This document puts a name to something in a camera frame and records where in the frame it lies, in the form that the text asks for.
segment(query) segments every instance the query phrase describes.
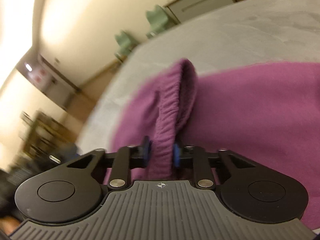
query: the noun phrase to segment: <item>wooden floor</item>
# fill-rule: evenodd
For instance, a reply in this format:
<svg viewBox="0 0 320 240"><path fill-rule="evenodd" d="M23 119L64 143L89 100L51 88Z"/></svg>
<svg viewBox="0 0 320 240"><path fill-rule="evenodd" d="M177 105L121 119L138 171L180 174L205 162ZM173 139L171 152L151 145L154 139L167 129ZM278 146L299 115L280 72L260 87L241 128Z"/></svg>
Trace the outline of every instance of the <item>wooden floor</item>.
<svg viewBox="0 0 320 240"><path fill-rule="evenodd" d="M81 87L81 92L76 93L66 108L66 116L62 124L69 130L65 136L75 142L85 122L97 104L100 96L109 85L112 78L120 68L120 63L115 61L108 65L102 72L90 79Z"/></svg>

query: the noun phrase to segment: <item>purple fabric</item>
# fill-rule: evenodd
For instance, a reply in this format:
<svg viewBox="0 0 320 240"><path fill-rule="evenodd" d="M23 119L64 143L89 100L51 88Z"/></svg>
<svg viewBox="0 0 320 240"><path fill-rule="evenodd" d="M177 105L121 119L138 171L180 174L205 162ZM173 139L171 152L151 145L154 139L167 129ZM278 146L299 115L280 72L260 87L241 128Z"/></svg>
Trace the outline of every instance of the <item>purple fabric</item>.
<svg viewBox="0 0 320 240"><path fill-rule="evenodd" d="M301 182L302 222L320 228L320 64L270 62L197 78L181 60L148 82L124 111L113 151L153 140L133 179L172 178L172 144L228 148Z"/></svg>

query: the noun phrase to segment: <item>gray gripper base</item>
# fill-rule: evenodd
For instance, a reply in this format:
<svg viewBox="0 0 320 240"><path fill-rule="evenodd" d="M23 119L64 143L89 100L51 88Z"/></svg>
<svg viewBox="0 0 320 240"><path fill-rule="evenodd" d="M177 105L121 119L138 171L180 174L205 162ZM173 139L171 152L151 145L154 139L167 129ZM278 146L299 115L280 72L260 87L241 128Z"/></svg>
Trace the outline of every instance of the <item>gray gripper base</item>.
<svg viewBox="0 0 320 240"><path fill-rule="evenodd" d="M210 190L187 180L136 181L124 191L111 192L90 217L63 226L27 221L13 235L16 240L309 240L315 234L298 219L259 224L227 210Z"/></svg>

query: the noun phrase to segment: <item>bright light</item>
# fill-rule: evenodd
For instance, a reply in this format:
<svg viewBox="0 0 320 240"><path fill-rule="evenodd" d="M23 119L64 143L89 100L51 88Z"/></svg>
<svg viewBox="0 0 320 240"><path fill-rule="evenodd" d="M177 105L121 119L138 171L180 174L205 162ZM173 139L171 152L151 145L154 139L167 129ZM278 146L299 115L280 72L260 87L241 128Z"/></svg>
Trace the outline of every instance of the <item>bright light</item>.
<svg viewBox="0 0 320 240"><path fill-rule="evenodd" d="M26 68L27 68L29 71L32 71L32 67L30 67L29 64L25 63L25 65L26 65Z"/></svg>

